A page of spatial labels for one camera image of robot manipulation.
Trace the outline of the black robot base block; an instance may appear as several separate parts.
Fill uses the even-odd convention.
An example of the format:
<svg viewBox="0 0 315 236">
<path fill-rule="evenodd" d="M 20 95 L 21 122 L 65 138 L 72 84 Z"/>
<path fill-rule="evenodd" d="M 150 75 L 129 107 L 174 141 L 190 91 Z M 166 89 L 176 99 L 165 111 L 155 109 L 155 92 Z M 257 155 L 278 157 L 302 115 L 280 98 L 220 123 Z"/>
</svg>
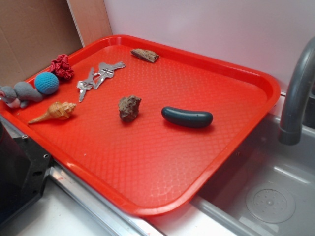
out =
<svg viewBox="0 0 315 236">
<path fill-rule="evenodd" d="M 13 138 L 0 125 L 0 227 L 43 195 L 51 154 L 30 137 Z"/>
</svg>

